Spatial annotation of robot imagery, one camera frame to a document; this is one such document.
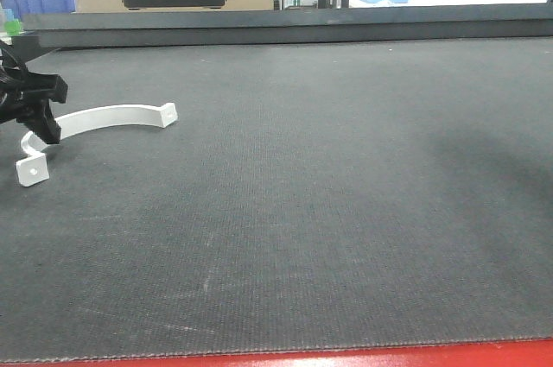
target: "scratch mark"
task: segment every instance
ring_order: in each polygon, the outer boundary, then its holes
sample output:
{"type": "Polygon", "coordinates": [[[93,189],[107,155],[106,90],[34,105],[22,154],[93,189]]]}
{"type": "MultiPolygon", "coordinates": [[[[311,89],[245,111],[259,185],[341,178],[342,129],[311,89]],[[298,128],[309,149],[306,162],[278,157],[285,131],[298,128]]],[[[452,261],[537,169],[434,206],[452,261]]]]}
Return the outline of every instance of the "scratch mark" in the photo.
{"type": "Polygon", "coordinates": [[[79,220],[110,220],[112,218],[122,218],[120,214],[113,214],[111,216],[91,216],[89,218],[80,218],[79,220]]]}
{"type": "MultiPolygon", "coordinates": [[[[127,317],[122,317],[120,315],[114,315],[112,313],[106,313],[104,311],[99,311],[99,310],[96,310],[96,309],[83,308],[83,307],[78,307],[78,309],[80,311],[84,312],[84,313],[95,313],[97,315],[102,315],[102,316],[105,316],[105,317],[113,318],[115,320],[123,320],[123,321],[128,321],[129,320],[127,317]]],[[[167,328],[168,330],[204,332],[204,333],[208,333],[208,334],[215,334],[214,330],[208,330],[208,329],[204,329],[204,328],[194,328],[194,327],[191,327],[191,326],[179,326],[177,324],[147,321],[147,320],[140,320],[140,322],[143,322],[144,324],[147,324],[147,325],[150,325],[150,326],[161,326],[163,328],[167,328]]]]}
{"type": "Polygon", "coordinates": [[[211,246],[211,243],[212,243],[214,237],[215,237],[215,233],[211,233],[209,235],[209,238],[207,239],[207,242],[206,242],[207,247],[211,246]]]}

